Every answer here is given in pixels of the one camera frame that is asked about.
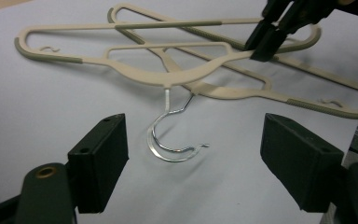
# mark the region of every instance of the wire hook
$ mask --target wire hook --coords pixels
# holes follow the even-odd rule
[[[186,101],[185,105],[181,109],[170,111],[171,110],[170,90],[169,89],[165,90],[165,111],[162,115],[160,115],[152,123],[152,125],[147,130],[147,144],[149,145],[150,150],[153,152],[153,154],[155,154],[156,157],[158,157],[164,161],[171,161],[171,162],[187,161],[187,160],[193,158],[195,155],[197,155],[200,152],[202,147],[209,146],[208,144],[199,144],[197,147],[170,148],[170,147],[163,146],[156,137],[156,127],[161,122],[161,120],[170,116],[170,115],[179,114],[179,113],[183,113],[184,111],[186,111],[186,109],[187,109],[188,105],[190,104],[191,100],[193,99],[193,97],[194,97],[194,94],[192,93],[190,98]],[[162,149],[169,151],[169,152],[175,152],[175,153],[182,153],[182,152],[187,152],[187,151],[192,151],[192,152],[187,157],[185,157],[183,159],[178,159],[178,160],[168,159],[168,158],[161,156],[157,152],[157,150],[155,149],[155,147],[153,145],[153,140],[159,147],[161,147]]]

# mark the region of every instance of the cream hanger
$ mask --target cream hanger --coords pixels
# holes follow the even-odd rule
[[[252,55],[251,51],[234,52],[232,47],[226,42],[201,42],[201,43],[171,43],[171,44],[143,44],[139,45],[127,45],[127,46],[115,46],[105,50],[103,57],[91,58],[80,55],[61,54],[59,49],[53,47],[41,47],[39,49],[32,49],[27,45],[27,37],[31,33],[36,32],[48,32],[48,31],[70,31],[70,30],[108,30],[115,29],[118,31],[124,31],[126,29],[147,29],[147,28],[167,28],[167,27],[186,27],[186,26],[206,26],[206,25],[221,25],[221,24],[242,24],[248,22],[254,22],[254,19],[233,19],[233,20],[221,20],[221,21],[156,21],[156,22],[143,22],[143,23],[116,23],[116,24],[78,24],[78,25],[44,25],[33,26],[22,30],[18,37],[15,39],[15,45],[19,53],[24,57],[39,61],[55,61],[63,63],[91,63],[110,66],[116,69],[120,74],[128,77],[132,80],[154,86],[161,86],[166,91],[166,101],[169,101],[169,92],[172,86],[183,85],[188,82],[199,80],[208,76],[212,71],[217,69],[220,65],[228,61],[234,61],[238,59],[248,58]],[[226,49],[227,54],[225,56],[212,59],[209,62],[189,70],[176,70],[168,73],[149,72],[141,69],[131,67],[127,64],[120,63],[109,59],[109,54],[113,50],[118,49],[167,49],[167,48],[186,48],[186,47],[198,47],[198,46],[221,46]],[[154,149],[153,144],[150,144],[150,136],[153,136],[155,142],[158,143],[158,139],[155,136],[155,127],[158,122],[172,114],[170,111],[166,111],[152,124],[148,131],[148,145],[156,156],[165,161],[186,161],[196,155],[201,147],[206,145],[199,145],[198,147],[189,147],[188,150],[192,150],[192,153],[185,158],[172,160],[160,156]],[[166,150],[169,148],[159,144],[160,147]]]
[[[130,4],[118,4],[114,8],[111,8],[108,13],[108,20],[110,22],[117,22],[117,14],[121,9],[127,9],[129,11],[132,11],[134,13],[146,16],[147,18],[154,19],[157,21],[175,21],[172,18],[162,16],[162,15],[159,15],[158,13],[155,13],[155,12],[152,12],[152,11],[140,8],[140,7],[136,7],[136,6],[133,6]],[[219,35],[216,33],[210,33],[208,31],[200,30],[198,28],[192,28],[192,27],[191,28],[186,27],[183,29],[187,30],[193,34],[196,34],[196,35],[201,34],[201,36],[212,39],[212,40],[228,39],[228,42],[231,43],[233,48],[237,48],[238,46],[241,47],[241,43],[239,43],[235,40],[229,39],[228,37],[223,36],[223,35]],[[138,44],[143,44],[142,42],[146,43],[135,32],[133,32],[133,31],[126,31],[126,32],[127,33],[124,35],[131,38]],[[319,39],[320,35],[321,35],[320,28],[314,27],[312,29],[312,33],[311,33],[310,37],[307,40],[300,41],[300,42],[295,41],[294,44],[290,45],[291,48],[287,48],[287,49],[295,50],[295,49],[308,48],[311,45],[313,45],[314,43],[316,43],[316,41]],[[213,59],[213,57],[208,56],[206,54],[199,53],[193,49],[189,49],[189,48],[179,48],[179,49],[184,52],[187,52],[189,54],[200,57],[204,60],[212,60]],[[164,65],[166,66],[166,68],[169,71],[180,70],[180,67],[173,60],[167,59],[169,57],[167,55],[167,53],[165,53],[162,50],[160,50],[160,51],[152,50],[152,49],[150,49],[150,50],[153,51],[155,54],[157,54],[161,58],[161,60],[164,62]],[[349,87],[349,88],[352,88],[352,89],[358,91],[358,83],[357,82],[348,80],[343,77],[338,77],[338,76],[328,73],[322,69],[318,69],[318,68],[306,65],[303,62],[300,62],[300,61],[297,61],[294,59],[290,59],[290,58],[287,58],[284,56],[275,56],[274,59],[272,60],[272,62],[273,63],[281,63],[284,65],[293,67],[295,69],[302,70],[302,71],[310,73],[311,75],[314,75],[316,77],[321,77],[326,80],[336,82],[342,86],[346,86],[346,87]],[[324,101],[321,101],[320,103],[318,103],[318,102],[312,102],[310,100],[305,100],[305,99],[291,97],[288,95],[277,93],[270,89],[270,82],[266,77],[260,78],[260,75],[257,75],[255,73],[250,73],[249,71],[247,71],[243,68],[240,68],[237,65],[234,65],[232,63],[224,63],[223,66],[225,66],[231,70],[237,71],[239,73],[242,73],[247,76],[251,76],[251,77],[254,77],[254,78],[257,78],[257,79],[263,81],[265,83],[263,89],[262,90],[252,90],[252,89],[242,89],[242,88],[218,87],[218,86],[211,85],[211,84],[201,82],[201,81],[187,83],[184,86],[186,88],[190,89],[194,94],[202,94],[202,95],[213,97],[216,99],[241,99],[241,98],[247,98],[247,97],[263,97],[263,98],[283,102],[283,103],[286,103],[289,105],[295,105],[295,106],[323,112],[326,114],[331,114],[334,116],[339,116],[339,117],[343,117],[343,118],[347,118],[347,119],[358,119],[358,109],[349,108],[348,106],[340,103],[337,100],[333,101],[333,102],[335,102],[333,104],[330,104],[329,102],[324,102]]]

